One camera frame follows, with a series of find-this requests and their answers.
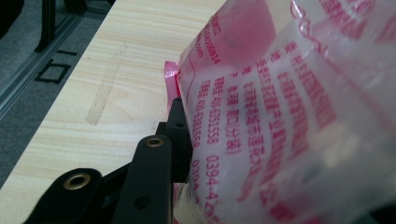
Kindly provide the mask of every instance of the light wood surface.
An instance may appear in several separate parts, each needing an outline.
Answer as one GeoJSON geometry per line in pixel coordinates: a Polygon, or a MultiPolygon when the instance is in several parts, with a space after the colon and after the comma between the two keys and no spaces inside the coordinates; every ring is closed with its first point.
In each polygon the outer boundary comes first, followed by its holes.
{"type": "MultiPolygon", "coordinates": [[[[290,0],[268,1],[279,31],[290,0]]],[[[0,223],[22,223],[69,170],[107,175],[131,161],[138,141],[167,118],[164,62],[178,61],[223,3],[117,0],[0,190],[0,223]]]]}

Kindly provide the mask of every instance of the gray carpet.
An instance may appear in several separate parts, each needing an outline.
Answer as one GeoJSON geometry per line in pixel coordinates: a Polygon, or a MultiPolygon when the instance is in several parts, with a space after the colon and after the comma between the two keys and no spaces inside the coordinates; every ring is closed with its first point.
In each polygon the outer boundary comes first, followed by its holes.
{"type": "MultiPolygon", "coordinates": [[[[25,80],[26,84],[9,93],[18,96],[0,119],[0,188],[110,9],[103,1],[90,1],[88,6],[89,11],[78,17],[77,25],[63,36],[59,46],[47,53],[43,62],[29,67],[28,70],[35,72],[25,80]]],[[[56,24],[65,23],[68,15],[63,1],[57,1],[56,24]]],[[[41,1],[25,1],[21,15],[0,39],[0,91],[9,86],[29,60],[44,54],[34,52],[40,34],[41,1]]]]}

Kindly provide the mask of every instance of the plastic wrapper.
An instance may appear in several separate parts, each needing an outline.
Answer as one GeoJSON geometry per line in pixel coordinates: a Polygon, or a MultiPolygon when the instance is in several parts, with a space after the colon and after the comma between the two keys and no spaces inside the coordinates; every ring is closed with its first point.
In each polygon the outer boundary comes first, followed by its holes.
{"type": "Polygon", "coordinates": [[[395,59],[395,1],[226,1],[180,57],[178,222],[342,224],[394,201],[395,59]]]}

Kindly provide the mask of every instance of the carpeted floor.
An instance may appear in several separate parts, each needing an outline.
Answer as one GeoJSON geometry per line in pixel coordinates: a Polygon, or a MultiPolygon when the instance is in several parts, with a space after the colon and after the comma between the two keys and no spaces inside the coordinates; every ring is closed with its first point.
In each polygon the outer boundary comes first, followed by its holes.
{"type": "Polygon", "coordinates": [[[83,16],[71,16],[63,1],[56,3],[57,32],[69,21],[74,25],[57,34],[55,48],[34,52],[41,34],[41,1],[25,1],[0,39],[0,188],[111,8],[106,1],[89,1],[83,16]]]}

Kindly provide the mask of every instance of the table surface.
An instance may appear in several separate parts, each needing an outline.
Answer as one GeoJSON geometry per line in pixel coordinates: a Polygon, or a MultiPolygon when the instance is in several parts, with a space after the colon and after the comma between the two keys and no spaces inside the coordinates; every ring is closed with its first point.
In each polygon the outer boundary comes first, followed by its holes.
{"type": "Polygon", "coordinates": [[[0,223],[22,223],[69,170],[106,175],[130,162],[167,118],[164,62],[178,61],[223,2],[117,0],[0,190],[0,223]]]}

